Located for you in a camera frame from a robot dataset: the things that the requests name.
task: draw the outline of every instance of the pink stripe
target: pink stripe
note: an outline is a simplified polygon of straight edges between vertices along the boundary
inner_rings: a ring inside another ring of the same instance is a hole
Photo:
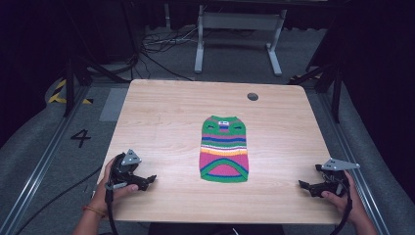
[[[216,139],[235,139],[235,138],[243,138],[245,139],[245,135],[214,135],[214,134],[202,134],[202,137],[210,137]]]
[[[213,170],[211,170],[209,173],[215,174],[215,175],[226,175],[226,176],[241,175],[241,173],[238,172],[238,170],[236,170],[234,167],[227,165],[227,164],[218,165]]]
[[[232,160],[235,163],[241,165],[246,170],[249,170],[248,155],[235,155],[232,157],[223,157],[223,156],[218,156],[218,155],[213,155],[213,154],[208,154],[208,153],[201,153],[200,159],[199,159],[199,167],[203,168],[206,165],[210,164],[211,162],[218,160],[218,159],[223,159],[223,158]]]

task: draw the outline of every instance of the table leg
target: table leg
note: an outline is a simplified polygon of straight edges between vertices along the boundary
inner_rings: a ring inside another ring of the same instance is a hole
[[[287,14],[287,10],[281,11],[280,19],[278,20],[277,25],[275,26],[274,39],[272,43],[266,44],[266,49],[268,51],[269,60],[271,61],[272,69],[274,70],[274,74],[276,76],[282,75],[280,64],[278,63],[277,55],[275,54],[275,48],[277,47],[278,38],[280,37],[281,29],[283,27],[286,14]]]
[[[204,6],[199,8],[198,18],[198,49],[196,51],[195,73],[202,72],[202,65],[204,62]]]

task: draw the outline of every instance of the number 4 marking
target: number 4 marking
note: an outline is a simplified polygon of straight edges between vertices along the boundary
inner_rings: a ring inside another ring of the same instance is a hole
[[[77,132],[76,134],[74,134],[70,139],[80,140],[78,148],[82,148],[83,141],[91,139],[91,137],[86,136],[87,133],[88,133],[88,130],[83,129],[83,130]]]

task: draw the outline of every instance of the human hand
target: human hand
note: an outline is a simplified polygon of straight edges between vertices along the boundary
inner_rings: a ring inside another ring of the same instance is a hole
[[[349,191],[350,197],[352,199],[352,209],[350,214],[348,215],[347,221],[353,224],[357,234],[377,234],[372,220],[370,220],[369,216],[367,215],[363,203],[360,200],[360,197],[357,193],[353,177],[351,177],[351,175],[347,171],[345,171],[345,174],[350,185]],[[347,194],[344,194],[342,197],[338,197],[336,194],[332,192],[323,191],[321,193],[321,196],[325,198],[327,201],[334,204],[341,214],[345,213],[347,205]]]
[[[100,183],[97,186],[97,190],[95,191],[95,195],[92,198],[89,207],[99,210],[100,212],[107,213],[107,204],[105,202],[105,195],[106,195],[106,188],[105,184],[108,181],[108,177],[110,175],[111,166],[113,165],[115,158],[110,160],[106,167],[104,177],[101,179]],[[114,189],[114,201],[113,204],[116,204],[118,200],[122,197],[125,197],[132,192],[138,191],[138,186],[135,184],[130,184],[122,188]]]

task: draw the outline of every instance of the aluminum rail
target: aluminum rail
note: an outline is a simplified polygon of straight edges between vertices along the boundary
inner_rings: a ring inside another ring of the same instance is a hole
[[[336,123],[331,115],[331,105],[330,100],[326,94],[318,94],[320,103],[323,106],[324,113],[326,114],[327,118],[330,120],[330,123],[333,127],[333,130],[336,133],[337,138],[342,146],[342,150],[345,154],[346,159],[351,163],[356,163],[356,158],[354,157],[353,151],[351,150],[350,146],[347,143],[345,134],[343,133],[342,127],[340,124]],[[361,173],[360,169],[351,170],[351,175],[354,178],[356,183],[357,192],[360,195],[360,198],[363,201],[363,205],[368,212],[369,216],[372,218],[379,235],[389,235],[391,234],[385,224],[384,219],[382,218],[381,213],[379,212],[379,208],[376,205],[375,199],[373,197],[372,192],[367,185],[363,174]]]
[[[0,235],[10,235],[13,234],[21,221],[23,214],[25,213],[28,205],[33,199],[34,194],[36,193],[40,183],[43,180],[43,177],[46,174],[46,171],[49,168],[52,160],[55,158],[55,153],[58,150],[62,138],[68,129],[70,121],[73,119],[77,109],[82,104],[83,99],[88,93],[89,87],[81,86],[75,97],[75,105],[67,117],[63,117],[61,122],[58,125],[57,130],[55,131],[51,141],[49,142],[48,147],[37,163],[36,168],[32,172],[31,176],[28,178],[21,194],[13,205],[9,215],[4,221],[3,225],[0,228]]]

